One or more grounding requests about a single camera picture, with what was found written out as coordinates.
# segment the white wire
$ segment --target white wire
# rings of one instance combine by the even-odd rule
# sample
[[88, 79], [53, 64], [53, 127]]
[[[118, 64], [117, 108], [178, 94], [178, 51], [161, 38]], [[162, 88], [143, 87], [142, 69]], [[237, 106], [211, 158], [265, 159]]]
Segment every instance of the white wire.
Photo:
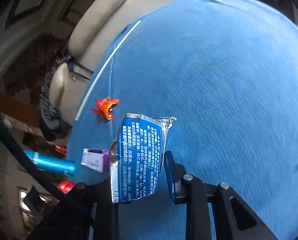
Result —
[[102, 66], [102, 68], [100, 69], [98, 75], [96, 76], [95, 80], [92, 82], [85, 98], [83, 99], [81, 106], [77, 112], [76, 118], [75, 120], [78, 121], [79, 117], [81, 115], [81, 112], [83, 110], [83, 108], [85, 107], [85, 104], [91, 94], [91, 91], [93, 90], [95, 84], [97, 83], [98, 79], [100, 78], [102, 72], [104, 71], [105, 67], [107, 66], [107, 64], [109, 63], [110, 59], [113, 57], [113, 55], [116, 53], [117, 49], [119, 49], [120, 45], [124, 42], [124, 40], [129, 36], [129, 34], [134, 30], [135, 27], [137, 27], [137, 25], [140, 23], [141, 21], [138, 21], [132, 28], [131, 30], [124, 36], [124, 38], [119, 42], [118, 46], [114, 49], [114, 51], [111, 53], [111, 55], [109, 56], [109, 58], [107, 59], [107, 61], [104, 63], [104, 65]]

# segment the fabric texture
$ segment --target fabric texture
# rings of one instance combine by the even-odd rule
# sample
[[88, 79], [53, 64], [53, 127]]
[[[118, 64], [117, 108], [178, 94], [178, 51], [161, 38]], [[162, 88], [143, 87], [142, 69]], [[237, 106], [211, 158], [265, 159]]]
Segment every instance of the fabric texture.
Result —
[[54, 141], [56, 138], [65, 138], [72, 128], [69, 123], [62, 119], [59, 107], [52, 105], [49, 100], [49, 88], [52, 77], [57, 68], [64, 62], [66, 62], [65, 57], [56, 59], [54, 66], [46, 74], [41, 86], [39, 102], [41, 116], [39, 119], [39, 126], [47, 141]]
[[[131, 23], [67, 145], [75, 183], [108, 174], [80, 165], [84, 148], [109, 149], [126, 113], [175, 116], [166, 150], [204, 182], [228, 182], [279, 240], [298, 235], [298, 29], [255, 0], [178, 0]], [[118, 98], [113, 121], [91, 114]], [[164, 169], [152, 196], [120, 205], [121, 239], [183, 239], [185, 206]]]
[[54, 66], [46, 74], [45, 79], [41, 86], [41, 92], [40, 92], [41, 111], [44, 113], [44, 116], [46, 116], [48, 119], [53, 119], [53, 118], [57, 119], [60, 116], [59, 107], [53, 106], [49, 101], [49, 88], [50, 88], [52, 77], [55, 74], [57, 68], [64, 62], [66, 62], [65, 57], [56, 59]]

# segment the blue bottle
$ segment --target blue bottle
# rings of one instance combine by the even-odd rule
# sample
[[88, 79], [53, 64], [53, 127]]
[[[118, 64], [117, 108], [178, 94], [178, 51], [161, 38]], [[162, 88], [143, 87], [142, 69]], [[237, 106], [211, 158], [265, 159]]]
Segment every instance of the blue bottle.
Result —
[[40, 170], [74, 176], [76, 165], [72, 161], [51, 157], [31, 150], [24, 150], [27, 157]]

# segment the blue foil packet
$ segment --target blue foil packet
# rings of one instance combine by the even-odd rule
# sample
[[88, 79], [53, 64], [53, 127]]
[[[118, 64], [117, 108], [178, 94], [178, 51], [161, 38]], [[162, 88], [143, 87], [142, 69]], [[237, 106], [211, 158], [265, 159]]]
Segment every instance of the blue foil packet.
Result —
[[168, 130], [175, 120], [175, 117], [126, 114], [110, 149], [113, 203], [139, 199], [155, 192]]

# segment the black bracket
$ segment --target black bracket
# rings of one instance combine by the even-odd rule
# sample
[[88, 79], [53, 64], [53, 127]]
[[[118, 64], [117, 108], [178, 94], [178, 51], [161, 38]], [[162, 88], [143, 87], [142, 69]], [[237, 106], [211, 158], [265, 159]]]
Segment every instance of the black bracket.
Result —
[[208, 203], [212, 205], [217, 240], [277, 240], [228, 183], [203, 183], [175, 163], [171, 151], [164, 155], [164, 168], [172, 202], [187, 205], [186, 240], [212, 240]]

